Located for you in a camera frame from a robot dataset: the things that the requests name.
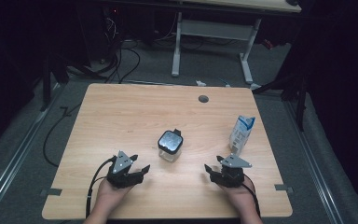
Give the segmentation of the metal floor rail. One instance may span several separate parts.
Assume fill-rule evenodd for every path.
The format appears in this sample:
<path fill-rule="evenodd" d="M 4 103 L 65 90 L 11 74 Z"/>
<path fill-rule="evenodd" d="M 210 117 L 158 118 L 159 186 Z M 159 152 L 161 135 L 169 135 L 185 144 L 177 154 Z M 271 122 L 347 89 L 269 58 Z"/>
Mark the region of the metal floor rail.
<path fill-rule="evenodd" d="M 336 202 L 334 200 L 334 197 L 332 195 L 332 192 L 330 188 L 328 187 L 324 176 L 320 170 L 320 167 L 318 165 L 318 162 L 316 161 L 311 147 L 310 143 L 304 134 L 303 131 L 300 130 L 296 123 L 296 112 L 291 103 L 283 102 L 283 106 L 288 113 L 288 116 L 292 122 L 292 125 L 294 126 L 296 130 L 296 135 L 299 139 L 302 152 L 305 157 L 305 163 L 308 166 L 311 179 L 315 185 L 315 188 L 318 192 L 319 198 L 324 206 L 324 211 L 327 214 L 330 224 L 344 224 L 341 214 L 339 213 L 337 209 Z"/>
<path fill-rule="evenodd" d="M 49 103 L 42 101 L 43 91 L 37 88 L 37 96 L 15 116 L 0 138 L 0 202 L 31 150 L 49 110 L 64 88 L 64 84 L 54 84 Z"/>

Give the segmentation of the grey tape strip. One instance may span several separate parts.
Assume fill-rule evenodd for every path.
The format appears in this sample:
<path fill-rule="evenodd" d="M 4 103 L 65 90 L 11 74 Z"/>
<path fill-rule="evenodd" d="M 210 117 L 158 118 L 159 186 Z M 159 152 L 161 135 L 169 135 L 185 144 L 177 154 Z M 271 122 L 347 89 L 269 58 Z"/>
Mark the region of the grey tape strip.
<path fill-rule="evenodd" d="M 275 187 L 276 190 L 286 191 L 286 192 L 288 192 L 288 193 L 293 192 L 293 188 L 288 187 L 288 186 L 285 185 L 285 184 L 275 184 L 274 187 Z"/>
<path fill-rule="evenodd" d="M 60 196 L 62 189 L 42 189 L 40 192 L 41 197 L 47 197 L 49 195 Z"/>

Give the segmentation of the white frame desk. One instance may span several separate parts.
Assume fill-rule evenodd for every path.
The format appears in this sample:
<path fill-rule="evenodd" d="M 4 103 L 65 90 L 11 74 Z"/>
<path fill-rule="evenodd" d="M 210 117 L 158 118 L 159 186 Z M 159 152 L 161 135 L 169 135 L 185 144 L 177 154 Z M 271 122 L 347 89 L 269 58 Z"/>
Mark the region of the white frame desk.
<path fill-rule="evenodd" d="M 292 0 L 173 0 L 179 7 L 200 6 L 206 9 L 207 6 L 224 9 L 246 9 L 253 12 L 273 12 L 273 13 L 300 13 L 302 8 Z M 255 42 L 262 18 L 256 16 L 250 25 L 234 24 L 233 22 L 206 21 L 200 19 L 183 19 L 182 11 L 177 13 L 175 49 L 172 61 L 172 76 L 178 77 L 180 74 L 181 60 L 181 39 L 183 35 L 211 37 L 219 39 L 245 41 L 247 46 L 245 51 L 240 53 L 241 68 L 245 82 L 250 85 L 250 89 L 256 90 L 260 85 L 255 84 L 248 64 L 248 57 Z"/>

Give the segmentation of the clear jar with black lid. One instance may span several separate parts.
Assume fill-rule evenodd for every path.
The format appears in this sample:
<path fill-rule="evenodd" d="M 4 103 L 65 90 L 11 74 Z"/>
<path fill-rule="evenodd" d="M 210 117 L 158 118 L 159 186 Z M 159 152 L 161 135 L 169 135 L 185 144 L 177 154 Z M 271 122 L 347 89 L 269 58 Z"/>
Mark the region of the clear jar with black lid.
<path fill-rule="evenodd" d="M 165 161 L 175 162 L 181 154 L 184 138 L 177 129 L 167 130 L 158 140 L 158 155 Z"/>

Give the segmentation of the white and blue bag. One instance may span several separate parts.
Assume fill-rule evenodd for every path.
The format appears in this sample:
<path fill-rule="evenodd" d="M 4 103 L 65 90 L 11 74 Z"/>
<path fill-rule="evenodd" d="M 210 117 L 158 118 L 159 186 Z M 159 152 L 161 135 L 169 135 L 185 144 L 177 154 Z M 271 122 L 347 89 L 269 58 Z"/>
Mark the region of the white and blue bag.
<path fill-rule="evenodd" d="M 255 124 L 255 117 L 238 116 L 229 136 L 229 147 L 235 155 L 240 155 Z"/>

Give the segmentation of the black stand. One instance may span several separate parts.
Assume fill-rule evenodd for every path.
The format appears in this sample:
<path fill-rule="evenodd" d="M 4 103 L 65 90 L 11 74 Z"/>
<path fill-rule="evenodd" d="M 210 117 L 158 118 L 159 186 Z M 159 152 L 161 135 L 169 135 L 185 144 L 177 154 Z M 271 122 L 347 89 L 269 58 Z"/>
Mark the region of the black stand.
<path fill-rule="evenodd" d="M 266 85 L 253 90 L 253 94 L 259 94 L 264 91 L 282 87 L 281 99 L 283 101 L 292 101 L 296 99 L 295 123 L 298 129 L 303 132 L 303 119 L 306 109 L 307 78 L 304 75 L 292 74 L 286 77 L 278 78 Z"/>
<path fill-rule="evenodd" d="M 56 54 L 49 54 L 43 61 L 43 105 L 41 110 L 45 111 L 51 103 L 51 77 L 55 77 L 59 84 L 67 84 L 69 77 L 66 66 L 61 57 Z"/>

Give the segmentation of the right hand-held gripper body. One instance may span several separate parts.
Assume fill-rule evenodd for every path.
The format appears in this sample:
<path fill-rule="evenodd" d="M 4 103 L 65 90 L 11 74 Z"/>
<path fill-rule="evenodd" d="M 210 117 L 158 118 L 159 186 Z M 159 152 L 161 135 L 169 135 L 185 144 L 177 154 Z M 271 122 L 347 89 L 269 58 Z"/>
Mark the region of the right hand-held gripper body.
<path fill-rule="evenodd" d="M 237 188 L 241 186 L 245 177 L 243 169 L 251 167 L 248 161 L 243 160 L 235 154 L 228 155 L 220 164 L 222 165 L 221 171 L 212 171 L 210 180 L 215 184 L 227 188 Z"/>

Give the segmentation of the person's right hand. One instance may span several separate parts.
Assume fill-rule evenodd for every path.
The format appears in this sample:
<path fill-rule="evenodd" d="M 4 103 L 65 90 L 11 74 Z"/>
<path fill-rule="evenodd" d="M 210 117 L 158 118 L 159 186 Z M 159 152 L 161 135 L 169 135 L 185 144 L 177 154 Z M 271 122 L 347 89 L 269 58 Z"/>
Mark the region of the person's right hand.
<path fill-rule="evenodd" d="M 225 192 L 230 203 L 242 217 L 257 215 L 255 200 L 251 190 L 248 190 L 246 187 L 227 188 L 224 186 L 220 186 L 220 189 Z"/>

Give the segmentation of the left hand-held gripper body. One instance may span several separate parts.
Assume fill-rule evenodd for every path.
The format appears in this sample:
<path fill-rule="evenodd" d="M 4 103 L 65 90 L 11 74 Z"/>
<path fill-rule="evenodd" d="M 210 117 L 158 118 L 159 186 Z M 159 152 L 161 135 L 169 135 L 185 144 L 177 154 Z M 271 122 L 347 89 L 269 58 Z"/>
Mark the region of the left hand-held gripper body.
<path fill-rule="evenodd" d="M 144 176 L 139 172 L 130 174 L 130 168 L 133 165 L 130 157 L 124 152 L 119 151 L 112 159 L 112 165 L 107 173 L 107 181 L 118 189 L 135 186 L 144 181 Z"/>

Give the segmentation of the person's left hand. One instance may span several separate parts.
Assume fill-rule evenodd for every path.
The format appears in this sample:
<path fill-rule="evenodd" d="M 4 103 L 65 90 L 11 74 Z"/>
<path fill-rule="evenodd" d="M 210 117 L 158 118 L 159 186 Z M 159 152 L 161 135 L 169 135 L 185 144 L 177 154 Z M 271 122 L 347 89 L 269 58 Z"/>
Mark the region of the person's left hand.
<path fill-rule="evenodd" d="M 118 189 L 113 187 L 107 180 L 103 180 L 98 188 L 92 213 L 109 217 L 131 190 L 132 187 Z"/>

